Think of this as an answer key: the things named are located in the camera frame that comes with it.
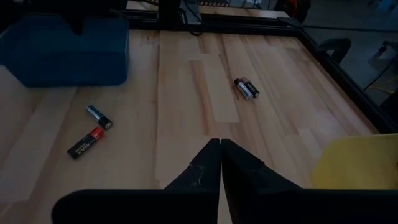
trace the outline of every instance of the battery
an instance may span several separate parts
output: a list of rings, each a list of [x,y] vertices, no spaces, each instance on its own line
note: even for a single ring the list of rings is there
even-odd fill
[[[253,94],[253,97],[257,98],[260,95],[260,92],[257,90],[256,87],[248,80],[248,78],[243,77],[241,78],[241,81],[244,83],[244,85],[248,88],[248,90]]]
[[[242,95],[246,100],[250,100],[251,98],[253,98],[253,94],[248,90],[248,88],[244,85],[244,83],[240,79],[238,78],[235,79],[234,84],[236,88],[239,89],[239,91],[242,93]]]
[[[67,153],[73,159],[79,158],[83,153],[87,151],[94,143],[100,140],[104,136],[104,131],[97,127],[87,134],[83,139],[78,141],[74,146],[72,146]]]
[[[113,125],[112,121],[110,121],[106,116],[98,111],[93,105],[88,105],[86,107],[86,110],[105,130],[108,130]]]

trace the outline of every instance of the cable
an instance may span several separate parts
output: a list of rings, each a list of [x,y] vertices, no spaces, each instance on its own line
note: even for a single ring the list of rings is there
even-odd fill
[[[394,90],[388,90],[388,89],[386,89],[386,88],[383,88],[383,87],[379,87],[379,86],[369,86],[369,89],[370,90],[380,90],[380,91],[382,91],[383,93],[388,93],[388,94],[393,94],[393,93],[395,93],[395,91]]]
[[[304,28],[314,28],[314,29],[329,29],[329,30],[349,30],[358,32],[380,32],[380,33],[398,33],[398,30],[379,30],[379,29],[362,29],[362,28],[347,28],[347,27],[324,27],[324,26],[313,26],[313,25],[303,25]]]
[[[396,76],[396,77],[393,77],[393,78],[391,78],[391,79],[389,79],[389,80],[387,80],[387,81],[385,81],[384,83],[381,83],[382,85],[385,85],[385,84],[388,84],[388,83],[392,83],[394,80],[396,80],[396,79],[398,79],[398,76]]]
[[[200,22],[200,24],[201,24],[201,19],[196,15],[196,13],[193,12],[193,10],[191,9],[191,7],[189,7],[189,5],[188,5],[188,3],[187,3],[187,0],[184,0],[184,3],[185,3],[185,6],[187,7],[187,9],[196,17],[196,19],[197,19],[197,20]],[[180,12],[183,14],[185,21],[188,22],[187,13],[186,13],[183,9],[180,9]],[[194,35],[195,37],[199,37],[200,35],[203,34],[203,32],[195,33],[195,32],[193,32],[193,31],[191,31],[191,30],[188,30],[188,32],[189,32],[191,35]]]
[[[381,71],[381,72],[377,75],[377,78],[375,78],[371,83],[369,83],[369,85],[368,85],[367,87],[365,87],[364,90],[366,90],[366,89],[368,89],[370,86],[372,86],[373,83],[375,83],[375,82],[384,74],[384,72],[386,72],[386,71],[390,68],[390,66],[397,60],[397,58],[398,58],[398,54],[397,54],[396,56],[394,56],[394,57],[390,60],[390,62],[389,62],[389,63],[387,64],[387,66],[383,69],[383,71]]]

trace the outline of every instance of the silver battery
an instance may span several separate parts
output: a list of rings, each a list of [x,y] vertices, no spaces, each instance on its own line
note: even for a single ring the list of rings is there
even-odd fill
[[[243,82],[239,82],[238,84],[236,84],[236,87],[240,90],[245,99],[250,100],[253,98],[253,94],[251,94],[251,92],[243,84]]]
[[[92,117],[96,120],[99,121],[104,115],[99,112],[94,106],[88,105],[86,107],[87,112],[92,115]]]
[[[98,111],[93,105],[88,105],[86,110],[105,130],[108,130],[113,125],[112,121]]]

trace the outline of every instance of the blue plastic container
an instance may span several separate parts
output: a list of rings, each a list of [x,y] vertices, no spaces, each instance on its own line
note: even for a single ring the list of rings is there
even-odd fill
[[[25,86],[120,85],[129,66],[129,24],[85,19],[83,35],[55,16],[29,16],[0,38],[0,64]]]

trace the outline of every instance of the wooden table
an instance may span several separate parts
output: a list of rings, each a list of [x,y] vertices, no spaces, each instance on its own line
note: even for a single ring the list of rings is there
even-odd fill
[[[333,139],[374,128],[293,37],[130,31],[121,86],[28,89],[0,70],[0,223],[50,223],[79,189],[159,189],[210,138],[230,138],[302,187]],[[246,101],[233,80],[259,89]],[[97,124],[114,126],[89,152],[66,151]],[[220,223],[230,223],[221,194]]]

